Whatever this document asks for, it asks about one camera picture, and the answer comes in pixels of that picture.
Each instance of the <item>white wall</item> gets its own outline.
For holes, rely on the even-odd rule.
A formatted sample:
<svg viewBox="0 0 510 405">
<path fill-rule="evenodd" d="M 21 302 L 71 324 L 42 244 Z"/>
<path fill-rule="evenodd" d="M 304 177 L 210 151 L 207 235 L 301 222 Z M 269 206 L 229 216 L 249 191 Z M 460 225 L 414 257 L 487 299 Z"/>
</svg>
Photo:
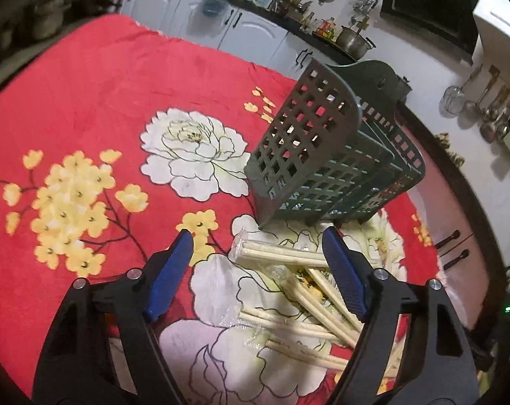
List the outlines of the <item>white wall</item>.
<svg viewBox="0 0 510 405">
<path fill-rule="evenodd" d="M 316 18 L 335 17 L 345 24 L 350 15 L 349 0 L 335 0 L 323 6 L 312 5 Z M 377 45 L 366 54 L 366 59 L 379 59 L 390 64 L 397 74 L 410 80 L 413 91 L 407 106 L 434 134 L 449 132 L 451 149 L 465 157 L 462 172 L 480 199 L 499 242 L 503 257 L 510 262 L 510 155 L 498 143 L 489 146 L 483 141 L 478 124 L 441 114 L 438 103 L 445 89 L 461 85 L 472 71 L 452 55 L 441 51 L 416 33 L 401 25 L 380 19 L 377 8 L 372 12 L 370 27 L 365 35 Z M 477 99 L 490 75 L 489 62 L 483 56 L 480 42 L 473 56 L 475 63 L 484 62 L 484 71 L 477 82 L 467 90 L 471 99 Z M 496 93 L 491 93 L 488 101 Z"/>
</svg>

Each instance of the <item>table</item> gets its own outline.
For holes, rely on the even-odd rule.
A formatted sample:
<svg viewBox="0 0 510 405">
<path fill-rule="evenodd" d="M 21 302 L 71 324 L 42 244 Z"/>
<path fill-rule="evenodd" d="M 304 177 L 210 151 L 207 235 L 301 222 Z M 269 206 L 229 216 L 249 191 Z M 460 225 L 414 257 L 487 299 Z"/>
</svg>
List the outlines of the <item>table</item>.
<svg viewBox="0 0 510 405">
<path fill-rule="evenodd" d="M 261 273 L 230 260 L 252 239 L 320 249 L 322 226 L 253 218 L 249 152 L 294 81 L 217 50 L 167 38 L 124 16 L 94 20 L 46 51 L 0 93 L 0 362 L 30 394 L 49 324 L 70 283 L 144 265 L 182 228 L 190 267 L 156 324 L 191 403 L 318 404 L 337 372 L 254 341 L 242 304 L 309 315 Z M 424 284 L 443 278 L 404 194 L 370 222 L 344 224 L 350 248 Z M 321 355 L 350 350 L 322 339 Z"/>
</svg>

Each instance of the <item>cooking pot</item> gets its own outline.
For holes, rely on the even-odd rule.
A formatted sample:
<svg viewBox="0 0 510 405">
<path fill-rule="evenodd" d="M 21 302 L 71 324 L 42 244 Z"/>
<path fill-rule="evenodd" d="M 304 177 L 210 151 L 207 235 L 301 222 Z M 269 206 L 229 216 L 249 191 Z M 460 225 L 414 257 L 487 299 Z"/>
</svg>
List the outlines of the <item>cooking pot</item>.
<svg viewBox="0 0 510 405">
<path fill-rule="evenodd" d="M 348 27 L 342 27 L 343 30 L 339 34 L 338 39 L 335 40 L 335 44 L 343 51 L 348 53 L 351 58 L 354 58 L 358 61 L 366 54 L 368 50 L 376 47 L 376 45 L 373 44 L 372 40 L 370 40 L 368 37 L 363 38 L 361 35 L 352 31 Z"/>
</svg>

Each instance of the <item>kitchen cabinet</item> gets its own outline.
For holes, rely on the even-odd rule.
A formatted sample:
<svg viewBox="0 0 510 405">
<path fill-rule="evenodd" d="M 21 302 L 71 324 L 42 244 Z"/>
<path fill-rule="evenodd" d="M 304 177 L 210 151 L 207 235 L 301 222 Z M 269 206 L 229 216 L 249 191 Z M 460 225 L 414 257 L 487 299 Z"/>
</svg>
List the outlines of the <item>kitchen cabinet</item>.
<svg viewBox="0 0 510 405">
<path fill-rule="evenodd" d="M 124 0 L 121 13 L 143 26 L 169 33 L 169 28 L 180 0 Z"/>
<path fill-rule="evenodd" d="M 441 257 L 441 261 L 443 265 L 457 262 L 446 271 L 446 292 L 461 323 L 472 329 L 482 311 L 489 284 L 485 262 L 474 236 Z"/>
<path fill-rule="evenodd" d="M 313 58 L 325 64 L 337 64 L 304 40 L 292 33 L 288 33 L 272 56 L 268 68 L 297 80 Z"/>
<path fill-rule="evenodd" d="M 246 10 L 238 10 L 219 49 L 246 61 L 267 66 L 287 31 Z"/>
<path fill-rule="evenodd" d="M 227 4 L 223 14 L 209 17 L 201 10 L 203 1 L 180 0 L 168 35 L 201 46 L 218 48 L 238 9 Z"/>
<path fill-rule="evenodd" d="M 407 128 L 401 127 L 412 143 L 420 150 L 426 166 L 426 175 L 408 194 L 415 207 L 418 209 L 420 219 L 429 229 L 433 243 L 451 236 L 454 231 L 459 231 L 459 236 L 449 241 L 438 250 L 439 256 L 448 251 L 472 235 L 473 230 L 466 218 L 461 205 L 450 189 L 445 177 L 440 173 L 431 157 L 422 150 L 422 145 L 416 140 Z"/>
</svg>

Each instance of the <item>green plastic basket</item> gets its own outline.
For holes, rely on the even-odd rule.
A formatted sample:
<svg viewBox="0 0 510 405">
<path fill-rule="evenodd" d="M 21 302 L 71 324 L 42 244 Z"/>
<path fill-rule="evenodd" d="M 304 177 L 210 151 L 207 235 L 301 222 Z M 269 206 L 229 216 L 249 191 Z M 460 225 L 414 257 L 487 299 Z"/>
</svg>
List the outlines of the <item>green plastic basket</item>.
<svg viewBox="0 0 510 405">
<path fill-rule="evenodd" d="M 371 69 L 378 72 L 367 77 Z M 349 84 L 342 76 L 351 70 L 359 77 Z M 422 157 L 386 108 L 395 107 L 388 97 L 394 80 L 382 62 L 329 67 L 311 60 L 245 168 L 259 226 L 364 221 L 421 180 Z M 351 89 L 359 81 L 362 97 Z M 369 83 L 373 96 L 364 89 Z"/>
</svg>

